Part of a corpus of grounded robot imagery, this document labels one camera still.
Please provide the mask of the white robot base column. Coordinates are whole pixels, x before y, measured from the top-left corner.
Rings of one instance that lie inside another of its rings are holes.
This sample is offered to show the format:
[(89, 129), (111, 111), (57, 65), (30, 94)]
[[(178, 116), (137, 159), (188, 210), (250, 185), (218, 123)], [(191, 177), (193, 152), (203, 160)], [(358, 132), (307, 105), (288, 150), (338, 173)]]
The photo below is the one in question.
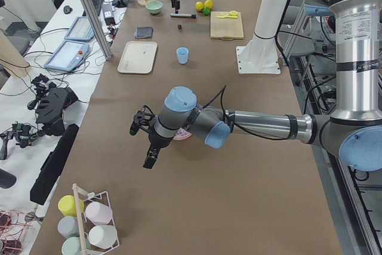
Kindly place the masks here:
[(282, 23), (287, 0), (261, 0), (254, 36), (245, 46), (238, 46), (236, 59), (240, 74), (280, 74), (277, 31)]

